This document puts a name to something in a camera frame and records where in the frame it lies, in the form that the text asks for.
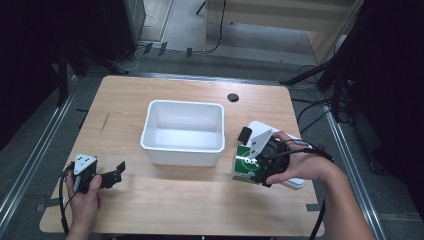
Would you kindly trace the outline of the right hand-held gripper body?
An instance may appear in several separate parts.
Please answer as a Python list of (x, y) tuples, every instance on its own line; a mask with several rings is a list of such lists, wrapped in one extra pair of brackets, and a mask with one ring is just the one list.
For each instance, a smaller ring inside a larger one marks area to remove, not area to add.
[(265, 171), (261, 176), (272, 176), (283, 173), (287, 170), (290, 157), (289, 147), (273, 137), (273, 133), (268, 130), (252, 140), (250, 148), (250, 158), (255, 158)]

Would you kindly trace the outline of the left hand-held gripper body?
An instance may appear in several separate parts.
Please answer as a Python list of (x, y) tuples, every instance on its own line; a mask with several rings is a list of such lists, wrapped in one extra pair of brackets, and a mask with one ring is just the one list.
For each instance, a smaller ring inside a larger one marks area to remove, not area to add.
[(93, 178), (97, 175), (97, 157), (77, 154), (75, 159), (65, 168), (62, 179), (71, 182), (72, 193), (86, 194), (90, 190)]

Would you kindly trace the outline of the green carton box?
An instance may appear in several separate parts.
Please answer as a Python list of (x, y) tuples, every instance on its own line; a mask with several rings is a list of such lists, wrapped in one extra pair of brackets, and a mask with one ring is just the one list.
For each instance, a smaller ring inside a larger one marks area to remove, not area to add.
[(252, 176), (261, 176), (265, 169), (255, 158), (250, 158), (250, 148), (238, 145), (236, 148), (231, 176), (233, 180), (256, 184), (250, 180)]

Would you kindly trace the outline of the white plastic bin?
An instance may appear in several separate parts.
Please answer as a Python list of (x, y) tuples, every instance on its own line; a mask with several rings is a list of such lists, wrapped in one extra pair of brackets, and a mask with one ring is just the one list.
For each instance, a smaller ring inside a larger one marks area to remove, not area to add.
[(217, 103), (153, 100), (140, 146), (153, 164), (214, 167), (225, 148), (224, 116)]

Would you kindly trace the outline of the person's right hand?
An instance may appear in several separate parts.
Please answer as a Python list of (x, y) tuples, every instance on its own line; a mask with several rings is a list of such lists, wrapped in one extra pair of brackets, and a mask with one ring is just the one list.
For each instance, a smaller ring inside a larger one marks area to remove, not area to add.
[(327, 184), (335, 179), (337, 168), (331, 161), (316, 154), (304, 153), (303, 149), (306, 149), (306, 146), (296, 143), (283, 131), (275, 132), (273, 137), (288, 143), (292, 150), (297, 150), (297, 153), (290, 155), (290, 164), (287, 170), (269, 176), (266, 180), (267, 184), (281, 183), (291, 178), (319, 180), (321, 183)]

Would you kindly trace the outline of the person's left hand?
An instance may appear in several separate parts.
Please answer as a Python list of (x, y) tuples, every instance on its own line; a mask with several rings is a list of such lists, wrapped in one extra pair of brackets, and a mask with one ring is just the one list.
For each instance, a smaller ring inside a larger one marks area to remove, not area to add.
[(77, 193), (70, 201), (72, 210), (72, 224), (94, 226), (96, 224), (98, 210), (101, 205), (100, 185), (102, 177), (96, 175), (86, 194)]

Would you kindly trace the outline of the white plastic lid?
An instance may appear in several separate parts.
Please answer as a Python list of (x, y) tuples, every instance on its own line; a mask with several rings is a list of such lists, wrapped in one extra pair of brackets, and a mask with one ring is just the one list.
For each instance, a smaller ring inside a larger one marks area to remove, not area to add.
[[(252, 146), (252, 140), (261, 135), (262, 133), (270, 130), (272, 133), (278, 132), (278, 129), (275, 127), (272, 127), (270, 125), (267, 125), (265, 123), (262, 123), (260, 121), (252, 121), (249, 123), (248, 128), (252, 130), (252, 133), (250, 134), (246, 147)], [(305, 186), (306, 181), (304, 179), (300, 178), (291, 178), (284, 182), (281, 182), (281, 185), (284, 185), (285, 187), (288, 187), (293, 190), (300, 190)]]

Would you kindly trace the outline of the dark curtain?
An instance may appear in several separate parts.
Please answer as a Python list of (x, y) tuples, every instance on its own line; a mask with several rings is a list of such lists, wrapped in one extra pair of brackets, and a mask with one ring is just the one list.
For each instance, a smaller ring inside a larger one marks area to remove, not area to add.
[(365, 0), (363, 10), (351, 93), (379, 140), (371, 156), (424, 220), (424, 0)]
[(58, 86), (46, 0), (0, 0), (0, 150)]

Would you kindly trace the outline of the light wooden cabinet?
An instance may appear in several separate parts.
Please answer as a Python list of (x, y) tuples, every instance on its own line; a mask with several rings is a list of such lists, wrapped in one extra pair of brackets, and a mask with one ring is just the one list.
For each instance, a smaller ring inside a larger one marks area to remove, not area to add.
[(221, 16), (233, 23), (307, 31), (318, 64), (350, 31), (364, 0), (205, 0), (204, 27)]

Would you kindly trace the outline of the dark cabinet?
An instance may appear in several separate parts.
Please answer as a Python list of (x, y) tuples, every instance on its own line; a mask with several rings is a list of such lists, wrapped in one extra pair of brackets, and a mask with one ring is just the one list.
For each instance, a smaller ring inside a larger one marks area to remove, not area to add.
[(140, 40), (146, 11), (144, 0), (100, 0), (105, 17), (107, 46), (116, 60), (133, 53)]

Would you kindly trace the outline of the metal floor rail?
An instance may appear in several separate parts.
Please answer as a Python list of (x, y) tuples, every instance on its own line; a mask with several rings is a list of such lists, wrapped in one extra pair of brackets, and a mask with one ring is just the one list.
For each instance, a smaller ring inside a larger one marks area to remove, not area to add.
[(338, 150), (340, 152), (343, 165), (346, 169), (347, 175), (352, 185), (353, 192), (357, 198), (357, 202), (362, 211), (362, 214), (364, 215), (365, 220), (367, 221), (372, 232), (374, 233), (376, 240), (387, 240), (386, 234), (384, 232), (375, 206), (361, 178), (360, 172), (355, 162), (355, 158), (348, 146), (347, 140), (344, 136), (341, 126), (339, 123), (336, 122), (335, 118), (331, 113), (331, 109), (328, 106), (324, 106), (323, 109), (326, 111), (326, 118), (328, 124), (330, 126)]
[(50, 142), (73, 101), (72, 89), (60, 105), (54, 92), (0, 151), (0, 237), (4, 234)]

